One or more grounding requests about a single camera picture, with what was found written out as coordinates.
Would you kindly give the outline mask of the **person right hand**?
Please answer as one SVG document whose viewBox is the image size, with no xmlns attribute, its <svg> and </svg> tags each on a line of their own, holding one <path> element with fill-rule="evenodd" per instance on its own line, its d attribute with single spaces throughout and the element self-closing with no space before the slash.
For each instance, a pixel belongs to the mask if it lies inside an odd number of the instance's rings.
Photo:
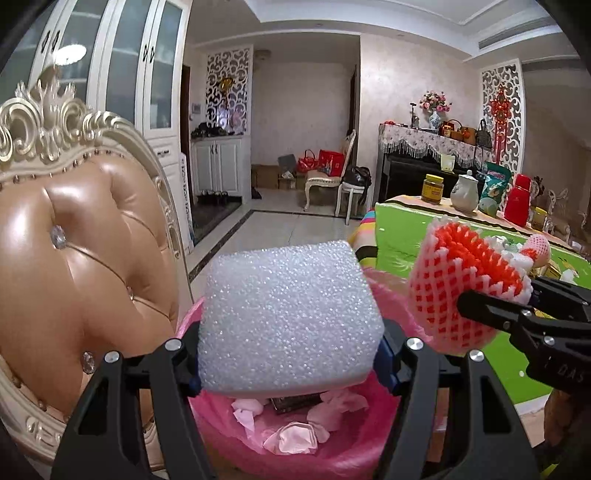
<svg viewBox="0 0 591 480">
<path fill-rule="evenodd" d="M 589 454 L 590 398 L 554 389 L 544 407 L 544 441 L 559 454 Z"/>
</svg>

